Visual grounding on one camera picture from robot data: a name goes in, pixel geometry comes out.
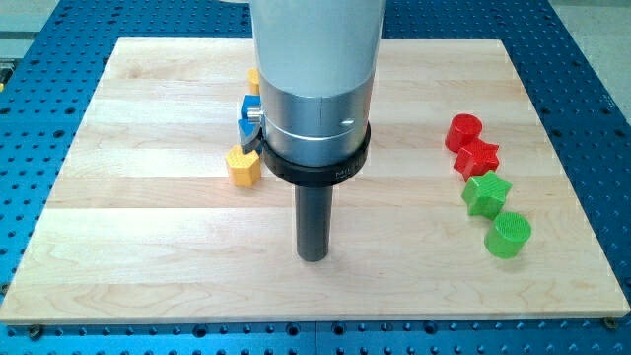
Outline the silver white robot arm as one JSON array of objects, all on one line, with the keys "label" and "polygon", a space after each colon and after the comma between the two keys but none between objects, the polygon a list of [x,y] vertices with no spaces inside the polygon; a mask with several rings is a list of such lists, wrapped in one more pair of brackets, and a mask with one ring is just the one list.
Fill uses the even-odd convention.
[{"label": "silver white robot arm", "polygon": [[385,0],[250,0],[263,159],[279,178],[326,187],[364,165],[385,7]]}]

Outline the yellow block behind arm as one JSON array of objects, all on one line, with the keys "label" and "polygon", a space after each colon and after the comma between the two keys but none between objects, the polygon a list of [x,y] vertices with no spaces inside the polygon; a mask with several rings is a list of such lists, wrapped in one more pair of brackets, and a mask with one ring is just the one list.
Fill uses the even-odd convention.
[{"label": "yellow block behind arm", "polygon": [[256,68],[250,68],[247,71],[247,80],[248,80],[249,92],[252,95],[259,96],[260,95],[259,73]]}]

